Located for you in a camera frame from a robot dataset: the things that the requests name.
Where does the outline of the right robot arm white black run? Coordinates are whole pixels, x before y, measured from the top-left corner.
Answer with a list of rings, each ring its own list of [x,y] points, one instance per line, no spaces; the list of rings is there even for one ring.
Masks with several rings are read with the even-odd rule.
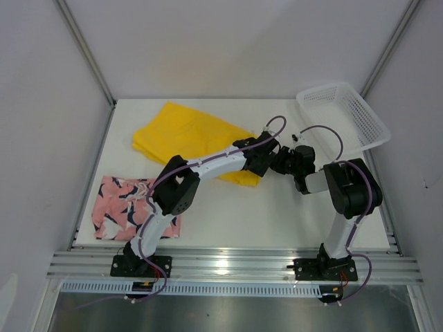
[[[315,260],[295,260],[294,268],[315,268],[324,279],[331,279],[352,262],[350,247],[363,218],[383,201],[378,183],[362,159],[338,161],[316,170],[314,149],[305,145],[283,147],[271,169],[293,177],[296,189],[304,195],[329,192],[336,211],[329,235],[320,245]]]

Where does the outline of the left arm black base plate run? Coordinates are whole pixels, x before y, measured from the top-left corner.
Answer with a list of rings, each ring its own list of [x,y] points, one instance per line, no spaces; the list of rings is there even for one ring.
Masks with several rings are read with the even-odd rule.
[[[159,270],[161,268],[167,277],[170,277],[172,269],[171,256],[152,256],[149,260],[157,266],[147,263],[145,260],[136,267],[131,268],[124,255],[115,255],[111,264],[110,275],[112,277],[140,277],[140,278],[159,278],[163,279],[163,274]]]

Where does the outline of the right aluminium corner post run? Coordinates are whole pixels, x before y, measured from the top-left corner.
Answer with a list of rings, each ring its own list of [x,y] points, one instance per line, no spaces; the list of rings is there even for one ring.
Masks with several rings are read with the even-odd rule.
[[[408,2],[406,9],[402,12],[399,21],[396,23],[394,30],[390,34],[360,91],[360,95],[363,99],[368,97],[371,90],[382,76],[384,70],[395,54],[395,51],[398,49],[402,39],[405,37],[410,25],[424,3],[425,1],[423,0],[412,0]]]

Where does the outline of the white perforated plastic basket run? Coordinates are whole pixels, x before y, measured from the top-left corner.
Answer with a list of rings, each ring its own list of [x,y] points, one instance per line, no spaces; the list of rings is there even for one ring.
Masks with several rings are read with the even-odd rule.
[[[329,83],[296,95],[300,116],[328,158],[348,159],[388,142],[392,135],[369,104],[344,82]],[[323,125],[328,129],[319,129]]]

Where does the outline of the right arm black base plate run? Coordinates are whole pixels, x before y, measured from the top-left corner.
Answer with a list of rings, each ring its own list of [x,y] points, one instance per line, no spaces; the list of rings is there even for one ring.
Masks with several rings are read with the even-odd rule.
[[[358,280],[355,262],[351,257],[342,259],[294,259],[287,269],[294,271],[298,281],[339,282]]]

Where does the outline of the pink whale print shorts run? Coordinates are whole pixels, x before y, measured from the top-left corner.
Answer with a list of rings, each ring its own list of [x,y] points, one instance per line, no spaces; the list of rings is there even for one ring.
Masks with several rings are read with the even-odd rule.
[[[146,201],[152,178],[103,176],[91,213],[98,240],[129,241],[136,236],[152,209]]]

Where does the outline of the aluminium corner post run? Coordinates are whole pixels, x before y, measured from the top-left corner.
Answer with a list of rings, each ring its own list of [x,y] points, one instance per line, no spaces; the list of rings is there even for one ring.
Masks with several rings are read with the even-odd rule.
[[[71,35],[77,49],[79,50],[85,64],[87,65],[89,72],[91,73],[93,79],[98,85],[101,93],[103,94],[105,100],[110,105],[110,107],[114,107],[116,104],[116,100],[113,97],[111,90],[106,83],[106,80],[98,66],[98,63],[89,48],[89,45],[82,33],[80,26],[78,25],[67,1],[65,0],[54,0],[53,4],[55,5],[57,11],[59,12],[60,17],[62,18],[68,32]]]
[[[406,9],[402,12],[399,21],[396,23],[394,30],[390,34],[360,91],[360,95],[363,99],[368,97],[371,90],[382,76],[384,70],[395,54],[395,51],[398,49],[402,39],[405,37],[410,25],[424,3],[425,1],[423,0],[412,0],[408,2]]]

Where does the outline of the aluminium mounting rail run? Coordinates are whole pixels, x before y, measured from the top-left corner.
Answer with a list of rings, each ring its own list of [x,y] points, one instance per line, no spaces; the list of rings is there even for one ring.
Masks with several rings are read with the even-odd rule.
[[[53,254],[49,279],[110,279],[111,265],[120,248],[74,247]],[[314,250],[252,250],[237,248],[161,247],[157,255],[170,256],[170,276],[182,282],[231,282],[281,284],[294,278],[288,267],[297,258],[316,256]],[[359,279],[370,284],[422,285],[417,260],[397,251],[366,252],[355,259]]]

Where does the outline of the yellow shorts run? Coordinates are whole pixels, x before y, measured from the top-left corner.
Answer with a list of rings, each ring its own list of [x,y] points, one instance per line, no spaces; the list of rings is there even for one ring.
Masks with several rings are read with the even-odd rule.
[[[165,165],[173,156],[186,160],[204,157],[252,136],[216,116],[167,102],[153,120],[134,133],[132,147]]]

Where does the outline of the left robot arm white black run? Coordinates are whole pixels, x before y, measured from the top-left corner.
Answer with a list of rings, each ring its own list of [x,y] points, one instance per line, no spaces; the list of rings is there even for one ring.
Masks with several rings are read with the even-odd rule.
[[[275,137],[264,131],[258,138],[236,140],[228,148],[204,157],[186,160],[173,156],[147,193],[152,211],[123,249],[126,269],[137,277],[149,271],[149,258],[162,234],[176,216],[192,205],[201,182],[237,171],[263,177],[277,146]]]

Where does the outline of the left aluminium corner post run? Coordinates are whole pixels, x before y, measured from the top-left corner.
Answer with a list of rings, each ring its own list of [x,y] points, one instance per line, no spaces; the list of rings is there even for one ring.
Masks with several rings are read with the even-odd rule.
[[[57,11],[59,12],[60,17],[62,18],[68,32],[71,35],[77,49],[79,50],[85,64],[87,65],[89,72],[91,73],[93,79],[98,85],[101,93],[103,94],[105,100],[110,105],[110,107],[114,107],[116,104],[116,100],[113,97],[111,90],[106,83],[106,80],[98,66],[98,63],[89,48],[89,45],[82,33],[80,26],[78,25],[67,1],[65,0],[54,0],[53,4],[55,5]]]

